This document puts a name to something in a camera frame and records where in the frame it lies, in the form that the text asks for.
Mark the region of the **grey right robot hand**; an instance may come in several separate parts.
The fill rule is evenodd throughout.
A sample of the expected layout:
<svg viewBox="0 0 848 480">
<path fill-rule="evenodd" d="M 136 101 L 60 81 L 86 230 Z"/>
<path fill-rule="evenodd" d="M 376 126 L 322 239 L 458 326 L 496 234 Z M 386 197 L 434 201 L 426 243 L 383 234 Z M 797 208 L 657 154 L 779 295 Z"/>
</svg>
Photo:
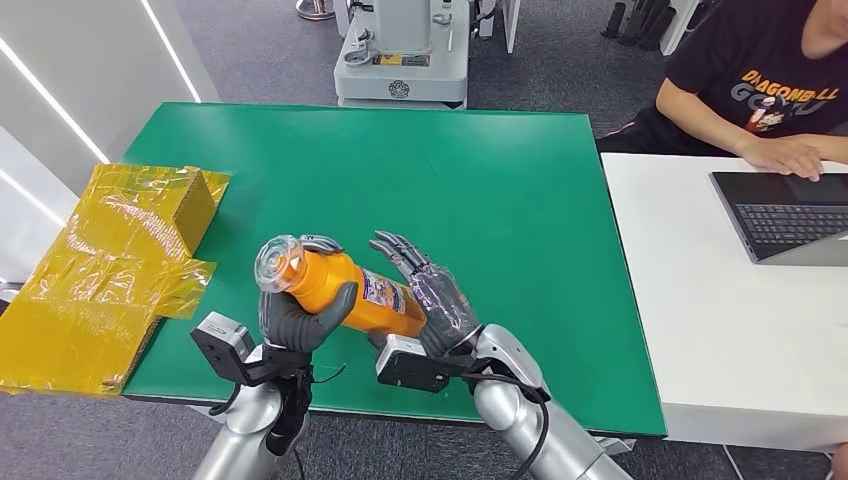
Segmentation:
<svg viewBox="0 0 848 480">
<path fill-rule="evenodd" d="M 452 273 L 433 262 L 404 236 L 377 230 L 369 245 L 384 254 L 407 280 L 426 322 L 417 334 L 430 357 L 457 355 L 482 329 Z"/>
</svg>

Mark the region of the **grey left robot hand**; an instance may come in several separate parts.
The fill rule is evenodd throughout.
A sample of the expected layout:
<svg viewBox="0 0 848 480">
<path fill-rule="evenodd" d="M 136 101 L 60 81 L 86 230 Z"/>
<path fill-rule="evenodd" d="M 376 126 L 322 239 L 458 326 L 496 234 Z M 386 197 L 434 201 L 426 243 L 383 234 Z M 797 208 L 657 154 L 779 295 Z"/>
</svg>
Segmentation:
<svg viewBox="0 0 848 480">
<path fill-rule="evenodd" d="M 270 267 L 271 251 L 269 244 L 277 242 L 275 237 L 260 248 L 254 262 L 254 276 L 257 285 L 260 284 L 259 274 L 265 267 Z M 324 235 L 301 235 L 298 240 L 305 251 L 329 256 L 344 253 L 343 247 L 331 237 Z M 273 348 L 311 353 L 317 349 L 326 338 L 352 312 L 357 299 L 358 284 L 348 281 L 341 284 L 332 302 L 318 313 L 306 311 L 298 300 L 285 291 L 267 292 L 260 288 L 258 301 L 258 319 L 263 342 Z"/>
</svg>

